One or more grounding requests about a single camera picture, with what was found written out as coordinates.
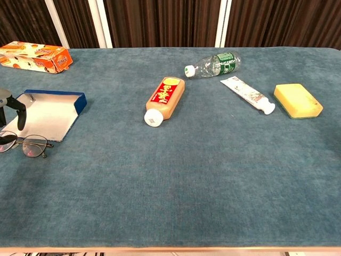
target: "brown curtain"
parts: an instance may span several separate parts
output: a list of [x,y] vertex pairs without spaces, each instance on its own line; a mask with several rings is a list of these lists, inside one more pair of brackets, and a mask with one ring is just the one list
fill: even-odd
[[88,1],[54,0],[70,48],[98,48]]
[[341,0],[233,0],[226,47],[341,49]]
[[220,0],[104,0],[114,47],[214,46]]
[[61,45],[44,0],[0,1],[0,46],[12,41]]

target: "plastic bottle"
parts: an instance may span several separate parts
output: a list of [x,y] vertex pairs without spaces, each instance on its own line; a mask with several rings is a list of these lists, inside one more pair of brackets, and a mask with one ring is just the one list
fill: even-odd
[[256,109],[262,110],[266,115],[272,113],[275,109],[275,104],[270,103],[266,96],[262,95],[250,85],[244,83],[237,76],[232,76],[226,80],[221,80],[220,82],[241,96]]
[[187,77],[213,77],[238,70],[240,64],[241,57],[237,52],[220,53],[186,66],[185,74]]
[[185,90],[185,81],[176,77],[165,77],[149,98],[145,107],[144,121],[158,127],[169,119]]

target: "bottle cap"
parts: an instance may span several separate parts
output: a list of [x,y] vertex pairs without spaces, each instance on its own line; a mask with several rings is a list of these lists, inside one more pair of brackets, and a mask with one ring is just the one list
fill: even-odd
[[276,105],[274,103],[270,103],[268,98],[262,98],[258,102],[258,107],[264,112],[264,114],[268,115],[273,112]]
[[193,65],[189,65],[185,67],[185,75],[186,77],[192,77],[196,74],[196,69]]
[[158,127],[163,120],[162,113],[154,108],[148,109],[144,115],[144,121],[152,127]]

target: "yellow sponge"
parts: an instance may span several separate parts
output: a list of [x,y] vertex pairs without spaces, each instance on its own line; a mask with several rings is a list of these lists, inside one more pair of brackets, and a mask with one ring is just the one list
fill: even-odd
[[317,117],[323,110],[302,84],[278,84],[274,96],[293,119]]

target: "table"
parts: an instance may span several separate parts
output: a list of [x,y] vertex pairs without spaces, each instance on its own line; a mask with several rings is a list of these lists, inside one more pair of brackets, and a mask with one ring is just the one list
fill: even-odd
[[[235,50],[240,70],[188,79],[184,66]],[[1,87],[84,92],[88,104],[48,157],[0,155],[6,251],[341,250],[341,53],[335,49],[71,49],[60,74],[0,67]],[[220,80],[276,104],[264,115]],[[143,120],[166,76],[185,80],[171,119]],[[324,106],[293,120],[273,96],[302,83]],[[15,112],[5,109],[7,120]]]

